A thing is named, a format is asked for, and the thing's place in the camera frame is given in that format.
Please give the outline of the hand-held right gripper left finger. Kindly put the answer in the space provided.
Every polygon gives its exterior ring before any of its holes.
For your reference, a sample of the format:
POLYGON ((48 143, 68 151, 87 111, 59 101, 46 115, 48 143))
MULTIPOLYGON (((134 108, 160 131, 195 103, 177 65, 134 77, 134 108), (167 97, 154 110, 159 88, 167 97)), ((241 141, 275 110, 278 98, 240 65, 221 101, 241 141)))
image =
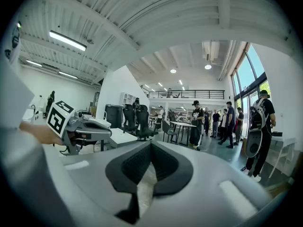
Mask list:
POLYGON ((107 164, 116 157, 147 146, 136 142, 103 152, 64 157, 44 145, 54 186, 67 207, 74 227, 135 227, 132 194, 117 192, 106 176, 107 164))

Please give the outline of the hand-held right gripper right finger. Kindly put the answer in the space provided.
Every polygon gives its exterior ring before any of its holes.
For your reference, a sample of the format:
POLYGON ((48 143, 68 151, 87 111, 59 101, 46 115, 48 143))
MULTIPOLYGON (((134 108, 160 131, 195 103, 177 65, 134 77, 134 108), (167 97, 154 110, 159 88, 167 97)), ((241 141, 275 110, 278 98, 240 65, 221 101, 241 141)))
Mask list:
POLYGON ((259 227, 273 213, 269 193, 223 159, 206 152, 158 142, 193 167, 178 193, 154 198, 142 227, 259 227))

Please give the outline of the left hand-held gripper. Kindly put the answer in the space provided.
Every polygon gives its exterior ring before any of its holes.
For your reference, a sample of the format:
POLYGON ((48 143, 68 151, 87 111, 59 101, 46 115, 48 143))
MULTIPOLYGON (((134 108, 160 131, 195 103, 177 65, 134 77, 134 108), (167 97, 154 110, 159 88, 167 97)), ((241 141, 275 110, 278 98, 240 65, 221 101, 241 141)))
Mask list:
POLYGON ((65 156, 79 154, 84 141, 108 140, 112 136, 110 128, 96 121, 88 121, 81 112, 64 101, 52 103, 46 124, 66 146, 66 150, 61 152, 65 156))

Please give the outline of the person's left forearm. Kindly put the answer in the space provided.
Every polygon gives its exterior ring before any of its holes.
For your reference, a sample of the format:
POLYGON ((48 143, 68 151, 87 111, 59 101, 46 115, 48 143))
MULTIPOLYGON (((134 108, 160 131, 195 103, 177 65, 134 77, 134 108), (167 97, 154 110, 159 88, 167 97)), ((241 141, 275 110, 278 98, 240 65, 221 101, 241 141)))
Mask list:
POLYGON ((19 129, 32 134, 41 144, 63 145, 61 138, 47 125, 33 125, 22 121, 19 129))

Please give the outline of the black cabinet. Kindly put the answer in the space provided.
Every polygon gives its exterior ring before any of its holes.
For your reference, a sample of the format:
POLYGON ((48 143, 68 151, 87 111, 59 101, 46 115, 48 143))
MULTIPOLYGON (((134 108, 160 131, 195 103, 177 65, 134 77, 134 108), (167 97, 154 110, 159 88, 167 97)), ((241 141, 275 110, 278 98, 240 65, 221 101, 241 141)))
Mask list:
POLYGON ((111 123, 110 128, 122 128, 123 107, 121 105, 106 104, 106 121, 111 123))

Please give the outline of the black office chair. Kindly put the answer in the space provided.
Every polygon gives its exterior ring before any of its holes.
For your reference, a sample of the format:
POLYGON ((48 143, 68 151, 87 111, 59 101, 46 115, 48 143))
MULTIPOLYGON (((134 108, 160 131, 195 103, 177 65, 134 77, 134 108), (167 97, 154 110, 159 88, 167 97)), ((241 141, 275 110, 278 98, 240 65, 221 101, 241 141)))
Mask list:
POLYGON ((124 123, 123 123, 123 131, 128 132, 132 135, 136 135, 137 130, 137 122, 135 118, 135 111, 132 105, 125 104, 125 108, 123 109, 124 115, 124 123))
POLYGON ((151 140, 149 137, 153 137, 158 134, 156 130, 149 129, 149 112, 147 106, 139 105, 136 111, 136 117, 138 127, 136 129, 136 136, 138 141, 151 140))

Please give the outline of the white table black legs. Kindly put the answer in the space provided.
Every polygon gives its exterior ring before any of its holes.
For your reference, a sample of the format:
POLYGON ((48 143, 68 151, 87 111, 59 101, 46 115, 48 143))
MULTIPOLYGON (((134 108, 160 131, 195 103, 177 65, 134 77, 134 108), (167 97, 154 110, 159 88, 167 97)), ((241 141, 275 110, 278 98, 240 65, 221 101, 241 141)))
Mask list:
POLYGON ((176 133, 177 127, 178 127, 178 132, 176 135, 176 139, 175 140, 171 139, 170 141, 175 144, 179 144, 179 145, 188 147, 191 128, 196 127, 196 126, 189 124, 189 123, 185 123, 185 122, 172 122, 172 124, 174 125, 173 133, 176 133), (182 142, 184 132, 186 132, 186 136, 187 136, 186 143, 182 142))

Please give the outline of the grey dining chair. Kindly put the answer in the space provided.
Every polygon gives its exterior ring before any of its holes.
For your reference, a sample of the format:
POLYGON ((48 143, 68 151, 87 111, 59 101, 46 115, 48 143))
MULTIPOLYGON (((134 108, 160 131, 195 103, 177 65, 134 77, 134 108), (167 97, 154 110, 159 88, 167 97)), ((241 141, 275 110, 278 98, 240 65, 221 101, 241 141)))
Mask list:
POLYGON ((170 125, 165 120, 162 120, 162 131, 163 131, 163 141, 165 135, 167 135, 167 142, 169 142, 170 140, 170 142, 173 142, 175 144, 178 143, 177 140, 178 134, 171 130, 170 125))

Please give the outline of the black mezzanine railing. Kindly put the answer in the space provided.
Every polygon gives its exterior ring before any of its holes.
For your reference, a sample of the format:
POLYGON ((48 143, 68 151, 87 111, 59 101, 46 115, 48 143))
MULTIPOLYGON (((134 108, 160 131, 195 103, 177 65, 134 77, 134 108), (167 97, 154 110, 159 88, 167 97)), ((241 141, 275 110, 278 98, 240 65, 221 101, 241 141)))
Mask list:
POLYGON ((200 98, 224 99, 224 90, 164 90, 151 91, 149 98, 200 98))

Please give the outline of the white side table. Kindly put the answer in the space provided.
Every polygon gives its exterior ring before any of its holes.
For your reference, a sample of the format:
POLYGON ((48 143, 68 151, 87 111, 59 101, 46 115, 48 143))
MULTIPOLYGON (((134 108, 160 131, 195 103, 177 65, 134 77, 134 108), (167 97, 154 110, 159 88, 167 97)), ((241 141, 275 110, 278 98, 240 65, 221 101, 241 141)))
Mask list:
POLYGON ((279 170, 281 174, 289 176, 287 171, 294 157, 294 147, 296 143, 296 138, 272 137, 266 158, 266 162, 273 167, 269 174, 269 179, 275 170, 279 170))

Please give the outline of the person's white t-shirt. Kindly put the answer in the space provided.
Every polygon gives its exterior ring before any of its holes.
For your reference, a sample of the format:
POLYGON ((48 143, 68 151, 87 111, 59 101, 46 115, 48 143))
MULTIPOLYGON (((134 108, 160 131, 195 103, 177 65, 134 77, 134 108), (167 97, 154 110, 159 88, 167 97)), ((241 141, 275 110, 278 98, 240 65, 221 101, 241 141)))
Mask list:
POLYGON ((74 227, 50 176, 44 144, 19 129, 34 97, 17 70, 19 36, 13 16, 0 40, 0 204, 7 201, 24 227, 74 227))

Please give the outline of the large glass window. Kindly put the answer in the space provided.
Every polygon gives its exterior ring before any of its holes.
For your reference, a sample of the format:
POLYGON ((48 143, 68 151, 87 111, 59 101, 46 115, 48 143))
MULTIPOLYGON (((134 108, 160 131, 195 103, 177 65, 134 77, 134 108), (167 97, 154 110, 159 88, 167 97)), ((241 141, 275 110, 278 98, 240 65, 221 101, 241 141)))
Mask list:
POLYGON ((246 43, 240 56, 231 79, 235 108, 240 107, 244 115, 241 133, 243 139, 249 133, 250 107, 259 98, 261 90, 266 90, 269 94, 271 92, 262 62, 251 43, 246 43))

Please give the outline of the white wall shelf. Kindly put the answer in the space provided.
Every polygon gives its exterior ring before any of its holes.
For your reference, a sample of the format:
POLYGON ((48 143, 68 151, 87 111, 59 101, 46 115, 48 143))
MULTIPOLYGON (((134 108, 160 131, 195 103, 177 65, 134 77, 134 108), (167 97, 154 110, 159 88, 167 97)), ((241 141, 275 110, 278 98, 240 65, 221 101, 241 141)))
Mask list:
POLYGON ((132 105, 136 101, 136 96, 133 96, 129 93, 122 92, 120 96, 120 105, 132 105))

